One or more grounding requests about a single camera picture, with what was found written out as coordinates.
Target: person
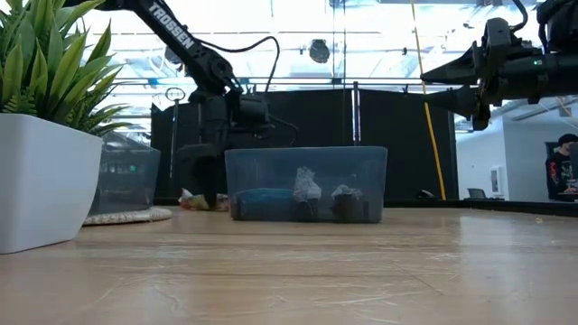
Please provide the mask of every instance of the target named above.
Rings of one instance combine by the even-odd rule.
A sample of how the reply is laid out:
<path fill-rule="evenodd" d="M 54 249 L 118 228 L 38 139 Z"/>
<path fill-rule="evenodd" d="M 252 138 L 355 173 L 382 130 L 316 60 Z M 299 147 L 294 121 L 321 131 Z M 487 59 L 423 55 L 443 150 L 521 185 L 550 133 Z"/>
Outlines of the person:
<path fill-rule="evenodd" d="M 578 135 L 566 134 L 558 139 L 558 151 L 545 161 L 547 173 L 548 198 L 553 201 L 571 201 L 575 198 L 564 193 L 578 193 L 574 187 L 570 146 L 578 143 Z"/>

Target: potted plant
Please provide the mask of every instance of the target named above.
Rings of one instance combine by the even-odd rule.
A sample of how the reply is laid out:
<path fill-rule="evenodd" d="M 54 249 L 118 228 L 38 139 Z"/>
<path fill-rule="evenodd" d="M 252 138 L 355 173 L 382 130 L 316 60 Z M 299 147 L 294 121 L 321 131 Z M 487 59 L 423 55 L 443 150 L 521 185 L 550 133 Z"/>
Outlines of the potted plant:
<path fill-rule="evenodd" d="M 82 63 L 88 33 L 76 22 L 103 2 L 8 0 L 10 12 L 0 12 L 0 254 L 79 233 L 97 187 L 100 136 L 126 125 L 102 125 L 124 107 L 93 111 L 121 68 L 109 65 L 110 25 Z"/>

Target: transparent storage container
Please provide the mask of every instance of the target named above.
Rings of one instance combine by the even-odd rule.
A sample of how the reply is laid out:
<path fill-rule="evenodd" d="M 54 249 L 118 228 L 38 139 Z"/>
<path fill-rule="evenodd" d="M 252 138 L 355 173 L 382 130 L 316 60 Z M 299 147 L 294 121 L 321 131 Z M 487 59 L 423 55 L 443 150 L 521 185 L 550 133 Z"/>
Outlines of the transparent storage container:
<path fill-rule="evenodd" d="M 89 215 L 151 208 L 161 152 L 115 132 L 102 139 L 97 192 Z"/>
<path fill-rule="evenodd" d="M 381 221 L 386 148 L 237 149 L 225 161 L 235 220 Z"/>

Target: wooden table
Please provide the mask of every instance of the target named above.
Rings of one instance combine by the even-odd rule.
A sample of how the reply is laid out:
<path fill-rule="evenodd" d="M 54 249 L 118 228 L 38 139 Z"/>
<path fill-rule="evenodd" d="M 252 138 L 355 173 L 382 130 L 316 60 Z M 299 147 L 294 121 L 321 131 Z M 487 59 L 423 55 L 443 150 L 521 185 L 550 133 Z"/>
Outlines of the wooden table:
<path fill-rule="evenodd" d="M 381 225 L 175 210 L 0 256 L 0 324 L 576 324 L 578 219 L 389 209 Z"/>

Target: black curtain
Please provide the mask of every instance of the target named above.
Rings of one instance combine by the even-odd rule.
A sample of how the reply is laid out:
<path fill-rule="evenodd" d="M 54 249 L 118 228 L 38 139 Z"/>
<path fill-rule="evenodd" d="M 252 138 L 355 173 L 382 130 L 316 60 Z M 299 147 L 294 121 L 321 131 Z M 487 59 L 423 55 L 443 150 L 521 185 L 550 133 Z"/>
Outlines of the black curtain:
<path fill-rule="evenodd" d="M 453 115 L 430 107 L 446 197 L 458 199 Z M 359 91 L 362 145 L 387 148 L 386 200 L 415 200 L 420 190 L 441 198 L 421 95 Z"/>
<path fill-rule="evenodd" d="M 276 91 L 266 95 L 271 115 L 296 125 L 299 134 L 293 146 L 343 146 L 353 144 L 351 91 L 307 90 Z M 197 103 L 180 104 L 177 123 L 176 149 L 199 142 L 199 114 Z M 177 182 L 171 187 L 171 136 L 174 107 L 164 111 L 152 108 L 151 146 L 161 152 L 161 162 L 156 188 L 156 198 L 177 198 L 181 187 L 198 191 L 188 171 L 176 168 Z M 287 146 L 294 139 L 294 130 L 286 125 L 275 124 L 275 131 L 266 140 L 251 135 L 232 135 L 231 148 L 270 148 Z M 226 192 L 226 184 L 220 191 Z"/>

